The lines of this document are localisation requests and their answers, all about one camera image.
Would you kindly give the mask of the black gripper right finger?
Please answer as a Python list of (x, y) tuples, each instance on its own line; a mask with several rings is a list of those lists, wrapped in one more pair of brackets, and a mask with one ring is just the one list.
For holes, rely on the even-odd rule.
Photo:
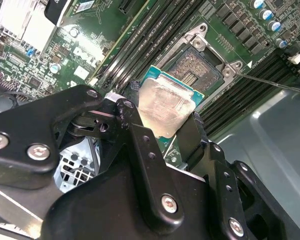
[(253, 170), (229, 163), (222, 148), (209, 141), (204, 122), (192, 112), (178, 130), (187, 170), (208, 185), (210, 231), (222, 240), (300, 240), (300, 228)]

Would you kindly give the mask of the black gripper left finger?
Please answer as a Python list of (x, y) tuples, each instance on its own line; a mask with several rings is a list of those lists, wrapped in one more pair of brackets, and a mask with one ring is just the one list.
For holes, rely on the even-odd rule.
[(0, 185), (22, 190), (37, 190), (52, 182), (60, 162), (60, 147), (71, 140), (66, 136), (72, 120), (92, 114), (99, 125), (87, 126), (82, 136), (112, 143), (101, 161), (102, 173), (65, 195), (50, 213), (51, 218), (67, 221), (96, 221), (100, 200), (110, 209), (119, 208), (119, 195), (106, 196), (102, 183), (119, 162), (131, 167), (139, 210), (151, 228), (177, 228), (184, 220), (183, 207), (161, 155), (153, 132), (143, 126), (137, 107), (121, 98), (106, 107), (98, 92), (78, 85), (0, 113)]

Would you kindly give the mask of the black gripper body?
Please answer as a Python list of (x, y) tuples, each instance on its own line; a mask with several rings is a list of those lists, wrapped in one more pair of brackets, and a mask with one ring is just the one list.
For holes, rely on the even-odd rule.
[(182, 225), (170, 234), (146, 224), (136, 184), (123, 158), (105, 173), (63, 194), (48, 210), (43, 240), (218, 240), (220, 226), (206, 182), (167, 168), (184, 210)]

